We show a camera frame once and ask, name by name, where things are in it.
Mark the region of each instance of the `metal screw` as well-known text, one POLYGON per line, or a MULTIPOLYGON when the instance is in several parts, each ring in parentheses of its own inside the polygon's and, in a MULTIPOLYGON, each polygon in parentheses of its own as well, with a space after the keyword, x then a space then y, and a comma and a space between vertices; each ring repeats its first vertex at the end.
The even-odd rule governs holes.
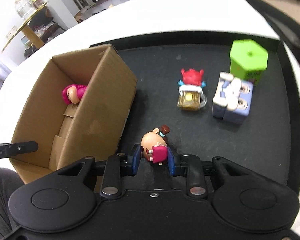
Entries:
POLYGON ((102 190, 102 193, 106 195, 114 195, 118 193, 118 189, 116 187, 105 187, 102 190))
POLYGON ((153 192, 153 193, 150 194, 150 197, 159 197, 159 193, 153 192))
POLYGON ((192 195, 203 195, 206 193, 206 190, 203 187, 193 187, 190 189, 192 195))

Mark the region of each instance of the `blue gripper pad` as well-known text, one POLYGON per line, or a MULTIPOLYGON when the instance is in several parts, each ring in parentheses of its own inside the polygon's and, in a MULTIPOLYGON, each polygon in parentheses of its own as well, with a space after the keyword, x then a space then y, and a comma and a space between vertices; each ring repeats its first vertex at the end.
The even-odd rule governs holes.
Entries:
POLYGON ((169 167, 170 175, 174 176, 175 173, 174 155, 169 146, 168 146, 168 167, 169 167))
POLYGON ((141 160, 141 145, 139 144, 135 152, 133 153, 133 158, 132 158, 132 173, 134 175, 136 175, 138 172, 140 160, 141 160))

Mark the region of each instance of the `toy figure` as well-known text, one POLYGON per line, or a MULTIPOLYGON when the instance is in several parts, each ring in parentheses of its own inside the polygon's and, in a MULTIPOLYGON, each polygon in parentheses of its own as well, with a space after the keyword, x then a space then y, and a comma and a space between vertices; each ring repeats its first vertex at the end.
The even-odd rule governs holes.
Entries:
POLYGON ((204 81, 201 82, 203 73, 203 69, 201 69, 200 72, 193 68, 190 68, 188 71, 181 69, 182 81, 179 80, 178 85, 195 85, 204 88, 206 83, 204 81))
POLYGON ((159 163, 160 165, 168 158, 168 139, 166 134, 170 132, 167 125, 153 129, 152 132, 146 133, 141 140, 142 156, 149 162, 159 163))
POLYGON ((182 81, 179 80, 178 107, 185 110, 198 110, 207 103, 207 97, 202 92, 206 83, 202 81, 203 69, 199 71, 190 68, 188 71, 181 69, 182 81))
POLYGON ((67 105, 71 103, 77 104, 82 99, 86 89, 87 86, 84 85, 77 85, 77 84, 69 85, 62 91, 63 100, 67 105))
POLYGON ((225 121, 241 124, 249 115, 253 85, 232 74, 221 72, 213 98, 212 115, 225 121))

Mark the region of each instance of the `small toy figure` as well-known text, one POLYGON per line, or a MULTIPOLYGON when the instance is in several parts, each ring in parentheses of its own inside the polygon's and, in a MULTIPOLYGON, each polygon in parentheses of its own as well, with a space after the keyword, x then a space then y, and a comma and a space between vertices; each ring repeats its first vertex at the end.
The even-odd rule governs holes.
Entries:
POLYGON ((63 100, 67 105, 71 103, 77 104, 82 99, 86 89, 87 86, 84 85, 77 85, 77 84, 69 85, 62 91, 63 100))
POLYGON ((241 124, 249 115, 253 85, 232 74, 221 72, 213 98, 212 115, 224 121, 241 124))
POLYGON ((253 40, 234 41, 230 58, 230 73, 254 86, 258 84, 268 64, 268 52, 253 40))
POLYGON ((179 99, 177 106, 185 110, 198 110, 207 103, 207 97, 202 92, 206 83, 202 81, 203 69, 188 71, 181 69, 182 81, 179 80, 179 99))
POLYGON ((206 83, 201 81, 203 73, 203 69, 201 69, 200 72, 194 70, 193 68, 190 68, 188 71, 181 69, 182 81, 179 80, 178 85, 195 85, 204 88, 206 83))
POLYGON ((149 162, 159 163, 160 165, 168 158, 168 139, 166 134, 170 132, 167 125, 153 129, 152 132, 146 133, 141 140, 142 156, 149 162))

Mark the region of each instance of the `person's leg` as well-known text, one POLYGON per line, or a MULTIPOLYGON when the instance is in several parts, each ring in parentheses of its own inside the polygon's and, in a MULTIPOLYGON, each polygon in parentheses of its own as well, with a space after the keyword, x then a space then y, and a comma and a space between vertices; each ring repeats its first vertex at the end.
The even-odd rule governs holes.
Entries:
POLYGON ((0 239, 17 227, 10 215, 8 200, 11 194, 22 185, 23 181, 18 174, 0 168, 0 239))

